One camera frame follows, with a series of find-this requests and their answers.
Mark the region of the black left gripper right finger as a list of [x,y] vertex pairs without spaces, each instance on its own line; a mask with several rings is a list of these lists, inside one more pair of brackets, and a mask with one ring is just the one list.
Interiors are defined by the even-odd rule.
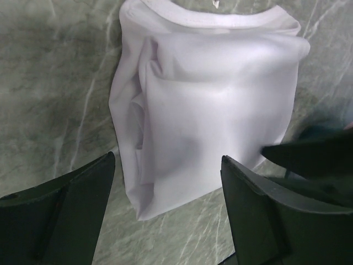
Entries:
[[351,264],[352,208],[307,181],[267,178],[229,156],[221,180],[235,253],[227,264]]

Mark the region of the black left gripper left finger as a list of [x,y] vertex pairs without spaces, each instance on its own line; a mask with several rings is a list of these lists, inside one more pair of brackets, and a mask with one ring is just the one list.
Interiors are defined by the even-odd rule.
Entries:
[[92,264],[115,173],[109,152],[1,198],[1,264]]

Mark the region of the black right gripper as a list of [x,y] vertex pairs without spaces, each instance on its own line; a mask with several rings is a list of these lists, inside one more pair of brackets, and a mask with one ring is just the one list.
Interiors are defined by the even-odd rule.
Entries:
[[[352,129],[316,131],[305,139],[264,146],[261,154],[308,179],[352,176]],[[265,178],[302,196],[352,209],[352,179]]]

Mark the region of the white t shirt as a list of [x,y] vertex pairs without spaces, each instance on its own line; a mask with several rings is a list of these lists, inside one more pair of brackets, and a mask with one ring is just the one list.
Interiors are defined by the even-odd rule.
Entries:
[[274,6],[200,13],[171,1],[125,1],[109,107],[125,191],[149,220],[221,187],[221,157],[248,168],[281,142],[309,42]]

